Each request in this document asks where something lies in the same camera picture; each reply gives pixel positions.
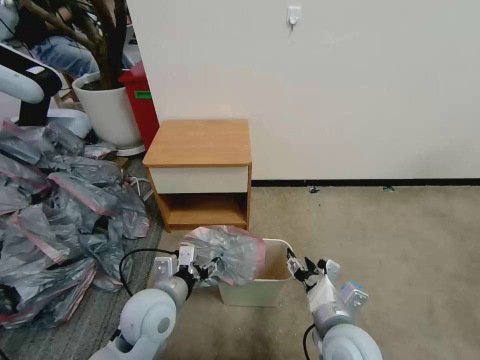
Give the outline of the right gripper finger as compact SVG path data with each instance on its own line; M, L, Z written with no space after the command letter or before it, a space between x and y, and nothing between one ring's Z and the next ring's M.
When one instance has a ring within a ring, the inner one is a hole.
M305 277L311 277L311 276L323 276L324 275L324 269L319 267L316 263L311 261L308 257L304 257L305 260L305 266L306 266L306 275Z
M286 266L290 274L299 282L304 281L304 265L291 248L286 250Z

